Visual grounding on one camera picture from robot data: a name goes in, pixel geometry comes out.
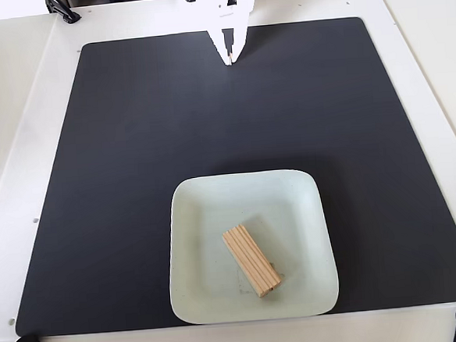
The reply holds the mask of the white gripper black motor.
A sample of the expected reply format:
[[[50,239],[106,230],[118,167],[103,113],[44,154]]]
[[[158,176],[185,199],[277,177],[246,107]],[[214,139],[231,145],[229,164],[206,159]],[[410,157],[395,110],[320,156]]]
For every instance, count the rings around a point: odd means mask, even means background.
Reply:
[[[240,58],[246,44],[248,21],[254,4],[255,0],[196,0],[204,27],[226,66]],[[222,29],[233,29],[231,53],[226,48]]]

